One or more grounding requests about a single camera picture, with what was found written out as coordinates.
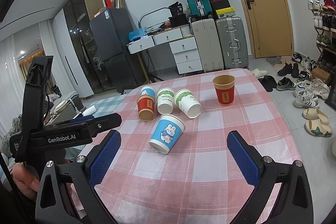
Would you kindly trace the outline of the person's left hand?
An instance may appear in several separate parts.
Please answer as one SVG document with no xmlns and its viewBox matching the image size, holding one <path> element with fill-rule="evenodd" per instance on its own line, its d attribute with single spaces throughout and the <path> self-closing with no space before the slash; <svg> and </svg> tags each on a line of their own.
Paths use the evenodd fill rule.
<svg viewBox="0 0 336 224">
<path fill-rule="evenodd" d="M 22 163 L 16 163 L 12 171 L 18 189 L 27 198 L 34 200 L 39 190 L 40 182 L 38 178 Z"/>
</svg>

